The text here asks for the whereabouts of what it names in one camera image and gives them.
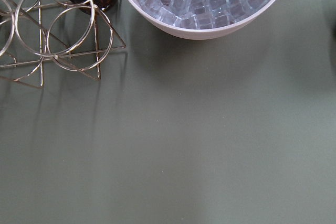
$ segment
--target ice cube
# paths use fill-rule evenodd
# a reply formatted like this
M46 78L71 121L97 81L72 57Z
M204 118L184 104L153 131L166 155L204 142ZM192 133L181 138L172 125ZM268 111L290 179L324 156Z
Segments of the ice cube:
M175 14L164 7L160 8L158 19L159 21L162 21L163 23L171 26L179 26L181 22L181 18L177 17Z
M202 13L196 15L197 27L199 29L213 28L213 17L211 13Z
M159 0L139 0L142 9L153 18L159 17L159 11L163 6Z
M191 13L184 15L181 19L180 27L186 29L197 29L197 20L195 14Z
M205 1L199 1L197 3L191 3L190 5L190 12L194 14L201 14L208 11L207 5Z
M227 11L219 12L219 13L213 13L213 27L224 27L228 26L231 22L231 15Z
M213 11L219 11L228 7L228 0L206 0L208 8Z
M171 0L169 10L177 16L182 16L189 12L192 0Z
M234 18L234 22L241 21L251 14L249 9L243 8L243 0L237 0L236 2L232 3L230 5L229 12Z

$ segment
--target table surface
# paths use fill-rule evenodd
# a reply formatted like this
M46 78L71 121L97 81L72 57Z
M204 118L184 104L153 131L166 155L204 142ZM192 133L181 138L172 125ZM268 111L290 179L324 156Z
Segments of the table surface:
M336 0L207 41L107 15L101 81L0 81L1 224L336 223Z

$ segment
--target metal ring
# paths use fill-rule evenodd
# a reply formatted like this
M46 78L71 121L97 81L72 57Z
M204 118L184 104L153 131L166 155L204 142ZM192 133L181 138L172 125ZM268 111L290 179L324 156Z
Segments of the metal ring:
M89 8L89 6L87 5L82 5L82 6L74 6L72 8L69 8L67 9L66 11L68 10L72 10L72 9L75 9L75 8ZM47 32L47 38L48 38L48 35L50 34L50 30L52 29L52 26L54 25L54 23L57 21L57 19L59 19L61 17L62 14L65 14L66 11L62 12L60 15L58 15L58 17L56 19L53 20L53 22L51 23L50 25L50 29L48 30ZM105 23L107 24L108 23L111 23L110 19L106 16L105 13L103 13L102 11L99 11L99 14L102 15L103 17L103 20L105 21ZM110 27L110 42L106 48L106 51L104 52L104 54L100 57L99 60L97 60L95 63L87 66L87 67L84 67L84 68L79 68L80 71L87 71L89 69L92 69L94 67L96 67L98 64L102 63L103 60L105 60L106 56L108 55L108 53L110 52L111 48L112 48L112 43L113 43L113 29ZM65 66L64 64L62 64L60 61L58 61L57 57L54 57L53 58L53 61L60 67L66 69L66 70L69 70L69 71L77 71L75 69L72 69L68 66Z
M11 27L11 31L9 33L9 37L8 37L8 40L5 44L5 46L0 50L0 57L6 52L6 50L8 49L8 47L10 46L10 44L12 43L12 40L13 40L13 37L14 37L14 30L15 30L15 27L14 27L14 13L13 13L13 10L10 6L10 4L7 2L7 0L1 0L5 5L6 7L8 8L8 12L9 12L9 15L11 18L8 18L7 20L1 22L0 24L3 25L4 23L8 22L8 21L11 21L12 23L12 27Z
M34 3L32 3L31 7L25 8L25 12L30 12L32 9L34 9L40 2L41 0L35 0Z
M46 36L44 35L43 36L43 40L44 40L44 47L43 47L43 50L44 50L44 52L47 50L47 47L46 47ZM16 64L18 64L18 65L21 65L22 64L22 62L17 62L17 58L14 56L14 55L12 55L12 54L10 54L9 52L4 52L4 55L8 55L8 56L10 56L13 60L14 60L14 63L12 64L13 66L16 66ZM20 77L17 77L17 78L14 78L14 80L15 81L18 81L18 80L21 80L21 79L23 79L23 78L26 78L26 77L29 77L31 74L33 74L34 72L36 72L38 69L39 69L39 67L42 65L42 63L43 63L43 60L44 60L44 57L40 57L40 59L38 60L38 61L36 61L36 63L37 63L37 65L35 65L34 66L34 68L32 69L32 70L30 70L29 71L29 73L27 73L27 74L24 74L23 76L20 76Z
M55 54L50 54L50 53L41 53L41 52L37 52L35 50L33 50L32 48L30 48L22 39L21 35L20 35L20 32L19 32L19 28L18 28L18 20L19 20L19 15L20 15L20 12L22 11L21 9L21 6L23 4L25 0L20 0L20 2L18 3L17 5L17 8L16 8L16 12L15 12L15 33L16 33L16 36L18 38L18 40L20 41L20 43L27 49L29 50L30 52L34 53L35 55L38 55L40 57L54 57ZM65 55L65 54L68 54L69 52L71 52L72 50L74 50L75 48L77 48L86 38L87 36L89 35L90 31L91 31L91 28L93 26L93 22L94 22L94 11L95 11L95 6L93 4L93 0L89 0L89 3L90 3L90 6L86 6L86 8L89 8L91 10L91 16L90 16L90 23L86 29L86 31L84 32L84 34L79 38L79 40L72 46L70 46L69 48L65 49L65 50L62 50L60 52L58 52L58 55L61 56L61 55Z

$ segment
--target wine rack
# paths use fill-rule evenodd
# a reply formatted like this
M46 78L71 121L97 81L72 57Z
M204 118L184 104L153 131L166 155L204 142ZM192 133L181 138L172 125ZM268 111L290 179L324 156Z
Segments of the wine rack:
M34 0L33 3L29 1L0 0L0 33L4 32L7 36L6 42L0 50L0 60L2 60L0 61L0 79L41 89L44 86L44 64L53 62L64 70L78 72L91 79L100 80L101 63L114 50L126 47L124 40L112 25L109 17L94 3L94 0L86 0L75 4L68 0L49 0L49 3L45 3L45 0ZM46 17L45 11L50 11L51 9L55 18L46 26L43 22ZM73 11L87 13L84 15L88 17L89 21L83 35L70 45L62 38L59 38L59 35L54 34L52 30L64 16ZM27 34L27 31L21 27L22 21L36 26L38 36L29 34L29 31ZM1 26L5 25L8 29L1 31ZM82 26L82 23L75 24L75 26ZM101 26L105 26L105 29L109 31L107 32L109 39L105 40L107 45L103 49L100 48L99 30L102 29ZM36 45L29 45L26 42L27 37L28 40L32 40L33 37ZM17 40L17 44L24 48L24 50L19 50L24 53L16 55L10 51L13 40ZM61 49L56 51L52 49L51 42L58 44ZM92 48L88 50L86 46L85 50L81 51L80 47L83 45L90 45ZM34 56L35 59L26 59L26 53ZM89 62L88 66L78 65L83 56L91 57L91 62ZM2 75L2 70L15 69L22 66L31 68L24 74L20 74L19 77ZM38 84L27 81L32 75L36 74L38 74Z

